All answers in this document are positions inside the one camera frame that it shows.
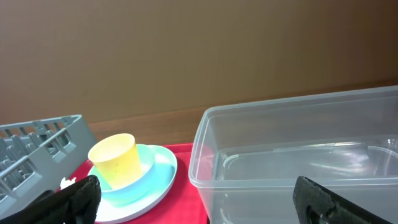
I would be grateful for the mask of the white napkin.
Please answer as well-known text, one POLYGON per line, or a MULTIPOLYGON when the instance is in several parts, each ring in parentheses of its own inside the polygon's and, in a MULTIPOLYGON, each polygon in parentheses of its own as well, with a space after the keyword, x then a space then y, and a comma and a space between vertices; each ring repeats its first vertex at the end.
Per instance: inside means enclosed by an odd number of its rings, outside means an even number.
POLYGON ((64 178, 61 180, 61 183, 60 183, 60 190, 63 190, 63 189, 65 189, 65 188, 67 188, 67 187, 73 185, 75 182, 76 182, 76 178, 75 178, 75 177, 72 178, 72 179, 67 179, 66 177, 64 177, 64 178))

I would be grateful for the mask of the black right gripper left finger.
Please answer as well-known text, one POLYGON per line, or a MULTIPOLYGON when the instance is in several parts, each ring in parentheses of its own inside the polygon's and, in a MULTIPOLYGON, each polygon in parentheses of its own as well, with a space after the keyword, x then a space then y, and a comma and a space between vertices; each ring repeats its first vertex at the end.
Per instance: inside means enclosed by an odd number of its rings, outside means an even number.
POLYGON ((95 175, 89 175, 3 218, 1 224, 94 224, 100 201, 99 179, 95 175))

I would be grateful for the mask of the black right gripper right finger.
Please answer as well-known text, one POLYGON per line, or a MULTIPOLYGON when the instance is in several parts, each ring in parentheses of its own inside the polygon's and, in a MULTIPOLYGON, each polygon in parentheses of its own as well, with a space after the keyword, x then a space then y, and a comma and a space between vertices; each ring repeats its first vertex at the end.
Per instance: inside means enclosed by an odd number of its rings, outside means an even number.
POLYGON ((300 224, 392 224, 304 176, 296 180, 293 202, 300 224))

